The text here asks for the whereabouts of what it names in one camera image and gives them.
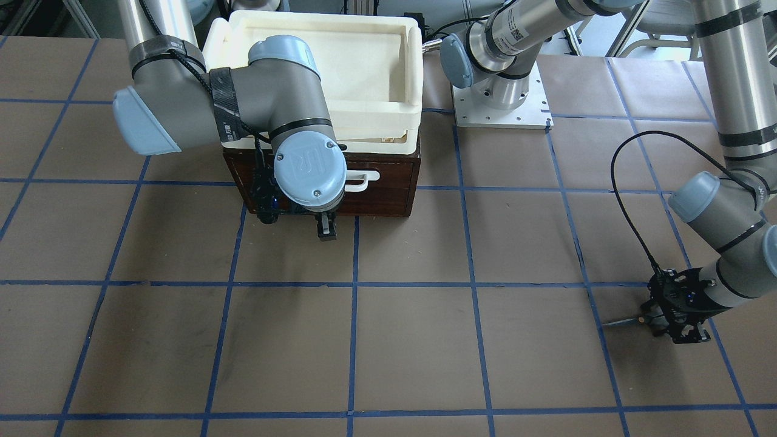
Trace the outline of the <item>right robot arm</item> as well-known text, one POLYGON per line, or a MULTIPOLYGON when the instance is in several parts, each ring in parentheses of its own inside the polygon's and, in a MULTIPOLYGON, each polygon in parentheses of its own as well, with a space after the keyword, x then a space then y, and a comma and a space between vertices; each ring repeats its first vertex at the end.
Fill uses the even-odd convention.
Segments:
POLYGON ((206 68, 183 1, 120 1, 132 86, 113 113, 144 157, 253 137, 250 196, 261 222, 308 214, 335 240, 347 164, 308 44, 276 35, 255 42, 246 66, 206 68))

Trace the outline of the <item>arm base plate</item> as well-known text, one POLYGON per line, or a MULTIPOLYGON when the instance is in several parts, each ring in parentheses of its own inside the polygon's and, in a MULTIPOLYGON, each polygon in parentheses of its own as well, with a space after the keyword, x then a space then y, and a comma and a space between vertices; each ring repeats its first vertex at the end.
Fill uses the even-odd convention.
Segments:
POLYGON ((466 89, 452 87, 458 126, 549 129, 554 125, 538 64, 527 77, 488 78, 466 89))

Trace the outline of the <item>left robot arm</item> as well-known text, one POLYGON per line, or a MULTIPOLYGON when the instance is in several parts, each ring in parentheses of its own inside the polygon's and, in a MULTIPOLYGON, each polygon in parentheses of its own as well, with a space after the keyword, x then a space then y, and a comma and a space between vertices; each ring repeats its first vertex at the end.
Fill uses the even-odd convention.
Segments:
POLYGON ((682 269, 716 252, 671 210, 672 193, 722 160, 700 62, 540 55, 552 128, 463 127, 438 140, 458 166, 478 332, 497 354, 601 346, 657 351, 644 328, 595 327, 637 310, 651 271, 611 191, 609 166, 657 262, 682 269))

